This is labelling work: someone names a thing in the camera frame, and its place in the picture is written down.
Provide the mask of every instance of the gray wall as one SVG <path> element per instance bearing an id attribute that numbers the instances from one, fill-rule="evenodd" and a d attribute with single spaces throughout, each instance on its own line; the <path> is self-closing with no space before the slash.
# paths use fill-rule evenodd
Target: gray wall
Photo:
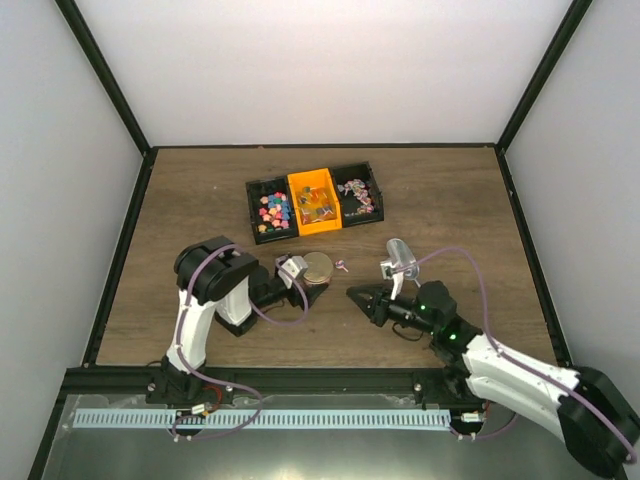
<path id="1" fill-rule="evenodd" d="M 52 0 L 0 0 L 3 479 L 78 366 L 140 156 Z"/>
<path id="2" fill-rule="evenodd" d="M 492 142 L 570 0 L 79 0 L 153 145 Z"/>
<path id="3" fill-rule="evenodd" d="M 507 156 L 575 360 L 640 411 L 638 25 L 594 2 Z"/>

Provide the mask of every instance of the gold lid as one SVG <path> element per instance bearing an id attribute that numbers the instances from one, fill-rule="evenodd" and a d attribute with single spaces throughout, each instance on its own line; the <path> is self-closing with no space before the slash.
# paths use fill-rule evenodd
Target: gold lid
<path id="1" fill-rule="evenodd" d="M 308 283 L 327 283 L 333 275 L 333 262 L 322 252 L 311 252 L 304 256 L 309 268 L 304 274 Z"/>

